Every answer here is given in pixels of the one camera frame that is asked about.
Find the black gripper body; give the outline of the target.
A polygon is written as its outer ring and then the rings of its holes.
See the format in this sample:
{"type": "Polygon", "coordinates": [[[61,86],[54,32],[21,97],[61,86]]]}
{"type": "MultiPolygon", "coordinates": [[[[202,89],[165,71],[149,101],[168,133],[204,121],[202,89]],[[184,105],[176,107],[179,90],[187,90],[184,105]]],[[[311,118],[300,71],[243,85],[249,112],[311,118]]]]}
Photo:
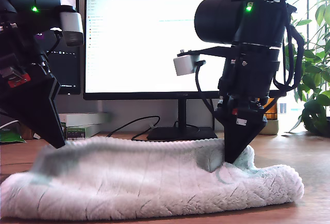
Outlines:
{"type": "Polygon", "coordinates": [[[262,117],[270,85],[279,69],[278,50],[227,50],[219,79],[218,117],[262,117]]]}

